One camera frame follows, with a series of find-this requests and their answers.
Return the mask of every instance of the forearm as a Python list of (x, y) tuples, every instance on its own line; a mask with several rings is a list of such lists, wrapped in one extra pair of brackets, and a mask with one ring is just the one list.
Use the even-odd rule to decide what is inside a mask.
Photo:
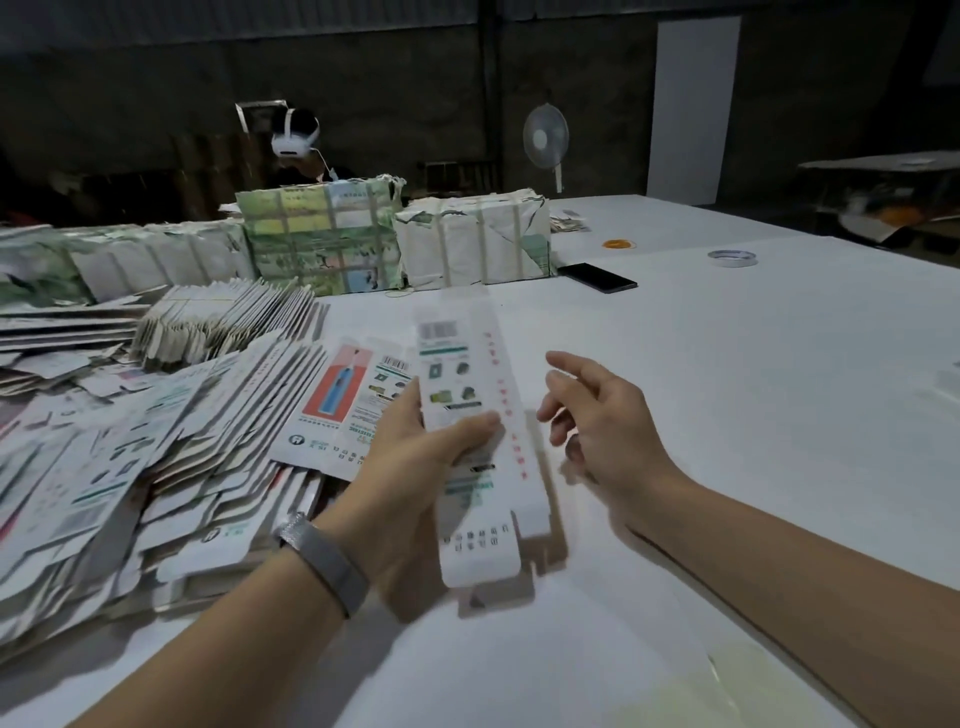
[(263, 725), (343, 621), (316, 574), (283, 549), (74, 726)]
[(642, 498), (638, 533), (878, 728), (960, 716), (960, 593), (685, 478)]

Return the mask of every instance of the table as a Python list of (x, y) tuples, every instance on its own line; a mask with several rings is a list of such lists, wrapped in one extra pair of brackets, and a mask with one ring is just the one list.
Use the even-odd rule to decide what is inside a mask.
[[(610, 297), (569, 279), (489, 286), (524, 406), (539, 403), (543, 352), (592, 355), (644, 388), (667, 448), (709, 487), (960, 587), (960, 415), (917, 394), (958, 358), (960, 273), (780, 229), (739, 244), (757, 266), (719, 268), (707, 251), (735, 241), (726, 216), (713, 219), (722, 242), (621, 255), (616, 272), (639, 286)], [(334, 300), (324, 335), (412, 343), (412, 312), (443, 293), (391, 295)], [(705, 725), (856, 724), (775, 648), (618, 539), (606, 509), (564, 483), (561, 453), (548, 448), (546, 462), (569, 558), (535, 579), (532, 603), (459, 619), (449, 599), (405, 628), (370, 603), (317, 665), (291, 725), (673, 726), (657, 716), (678, 701), (693, 724), (695, 710)], [(187, 623), (120, 623), (45, 645), (0, 671), (0, 725), (62, 725)], [(707, 653), (742, 722), (697, 703), (710, 700)]]
[[(554, 263), (578, 263), (588, 257), (613, 258), (681, 248), (736, 248), (754, 240), (795, 237), (794, 231), (743, 217), (677, 205), (640, 195), (572, 197), (551, 200), (554, 210), (570, 209), (587, 218), (588, 231), (553, 236)], [(608, 250), (606, 240), (625, 238), (628, 250)]]

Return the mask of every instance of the black phone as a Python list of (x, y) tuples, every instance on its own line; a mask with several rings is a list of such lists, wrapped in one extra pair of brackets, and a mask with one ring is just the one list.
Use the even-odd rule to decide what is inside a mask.
[(596, 288), (601, 293), (616, 293), (617, 291), (626, 291), (628, 288), (636, 288), (635, 280), (625, 279), (623, 276), (605, 271), (603, 268), (597, 268), (589, 263), (561, 266), (557, 269), (557, 275), (578, 280), (583, 285)]

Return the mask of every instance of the orange object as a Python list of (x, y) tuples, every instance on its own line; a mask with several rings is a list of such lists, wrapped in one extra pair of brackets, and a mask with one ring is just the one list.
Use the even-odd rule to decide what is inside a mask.
[(603, 247), (612, 251), (623, 251), (627, 250), (628, 248), (635, 248), (636, 243), (631, 240), (624, 240), (622, 237), (618, 237), (614, 240), (608, 240), (603, 244)]
[(885, 207), (876, 217), (894, 228), (918, 225), (926, 219), (916, 207), (906, 205)]

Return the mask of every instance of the finger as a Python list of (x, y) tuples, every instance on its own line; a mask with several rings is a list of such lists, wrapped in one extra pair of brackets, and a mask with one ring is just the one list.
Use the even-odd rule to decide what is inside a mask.
[(587, 459), (584, 457), (584, 450), (580, 446), (580, 435), (574, 435), (566, 444), (566, 459), (575, 466), (584, 470), (587, 467)]
[(573, 419), (581, 423), (599, 406), (596, 397), (583, 382), (556, 370), (547, 372), (546, 388), (557, 401), (570, 410)]
[(490, 440), (499, 427), (500, 415), (493, 411), (465, 417), (454, 425), (431, 432), (431, 447), (437, 457), (452, 463), (465, 451)]
[(377, 429), (384, 425), (387, 427), (391, 423), (400, 423), (402, 425), (420, 425), (420, 380), (414, 377), (407, 386), (403, 388), (400, 396), (394, 399), (380, 416), (380, 422)]
[(548, 423), (555, 418), (557, 413), (563, 408), (564, 406), (560, 404), (560, 401), (547, 392), (543, 396), (543, 401), (540, 403), (540, 409), (537, 410), (537, 420), (542, 423)]
[(599, 392), (604, 384), (616, 379), (616, 375), (607, 368), (597, 364), (593, 359), (577, 356), (569, 352), (547, 352), (546, 361), (551, 367), (562, 369), (572, 374), (593, 389)]
[(550, 445), (558, 448), (565, 443), (566, 436), (570, 433), (570, 430), (576, 426), (577, 424), (573, 422), (573, 415), (570, 414), (570, 410), (565, 409), (550, 423)]

